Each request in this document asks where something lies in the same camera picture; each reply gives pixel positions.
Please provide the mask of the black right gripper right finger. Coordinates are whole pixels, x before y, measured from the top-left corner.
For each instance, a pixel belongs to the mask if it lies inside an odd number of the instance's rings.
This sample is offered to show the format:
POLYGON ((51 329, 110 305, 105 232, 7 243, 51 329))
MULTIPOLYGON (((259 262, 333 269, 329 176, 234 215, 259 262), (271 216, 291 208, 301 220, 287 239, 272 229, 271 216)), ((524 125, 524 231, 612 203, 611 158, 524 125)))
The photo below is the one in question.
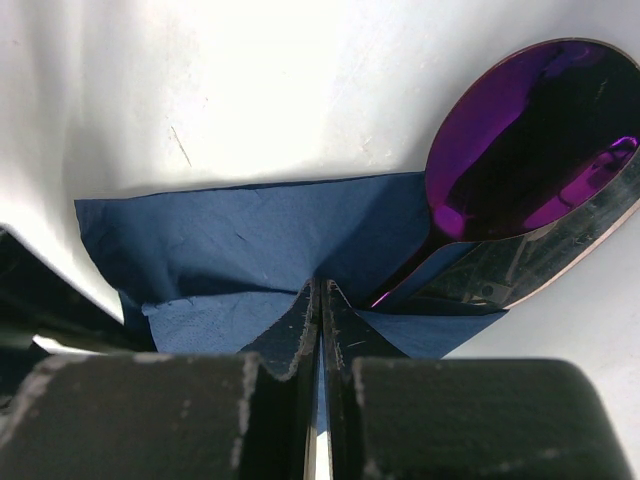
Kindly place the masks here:
POLYGON ((364 466, 360 407, 353 362, 357 358, 404 358, 351 307, 332 280, 320 284, 329 454, 333 479, 359 479, 364 466))

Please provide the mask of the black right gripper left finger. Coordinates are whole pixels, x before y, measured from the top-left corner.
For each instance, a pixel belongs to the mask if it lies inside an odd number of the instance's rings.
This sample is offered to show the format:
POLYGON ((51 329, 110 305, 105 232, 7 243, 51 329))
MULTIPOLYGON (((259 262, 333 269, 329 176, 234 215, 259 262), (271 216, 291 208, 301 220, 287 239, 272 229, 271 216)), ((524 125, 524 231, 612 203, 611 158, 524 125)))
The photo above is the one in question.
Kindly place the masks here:
POLYGON ((313 479, 317 443, 320 286, 305 283, 290 308, 245 346, 260 361, 250 397, 241 479, 313 479))

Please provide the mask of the dark blue paper napkin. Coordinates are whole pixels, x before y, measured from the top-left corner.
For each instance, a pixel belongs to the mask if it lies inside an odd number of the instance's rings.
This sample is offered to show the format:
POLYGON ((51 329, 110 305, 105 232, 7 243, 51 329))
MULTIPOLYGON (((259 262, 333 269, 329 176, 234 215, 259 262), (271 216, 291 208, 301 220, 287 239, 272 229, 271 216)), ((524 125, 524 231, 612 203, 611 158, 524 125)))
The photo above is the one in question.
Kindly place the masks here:
POLYGON ((75 204, 125 326, 164 353, 234 353, 312 277, 363 301, 421 243, 421 173, 75 204))

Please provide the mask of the silver table knife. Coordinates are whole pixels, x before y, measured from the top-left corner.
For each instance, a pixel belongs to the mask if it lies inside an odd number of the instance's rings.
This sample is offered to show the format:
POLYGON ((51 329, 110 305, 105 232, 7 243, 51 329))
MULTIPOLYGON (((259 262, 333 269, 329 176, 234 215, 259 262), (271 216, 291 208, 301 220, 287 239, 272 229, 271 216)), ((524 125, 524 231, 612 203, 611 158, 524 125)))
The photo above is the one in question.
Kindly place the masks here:
POLYGON ((516 238, 482 243, 411 297, 438 315, 508 309, 585 259, 639 209, 639 157, 562 219, 516 238))

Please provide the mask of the purple metal spoon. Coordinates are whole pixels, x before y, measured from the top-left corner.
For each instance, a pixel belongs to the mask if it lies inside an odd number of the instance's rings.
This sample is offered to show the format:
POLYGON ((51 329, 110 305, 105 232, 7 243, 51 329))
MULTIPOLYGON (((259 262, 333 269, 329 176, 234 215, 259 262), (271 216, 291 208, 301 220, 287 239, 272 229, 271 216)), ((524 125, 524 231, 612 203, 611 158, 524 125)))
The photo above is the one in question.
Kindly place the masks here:
POLYGON ((639 66, 591 39, 497 63, 457 101, 425 165, 429 230, 365 301, 385 306, 435 252, 545 227, 603 190, 639 149, 639 66))

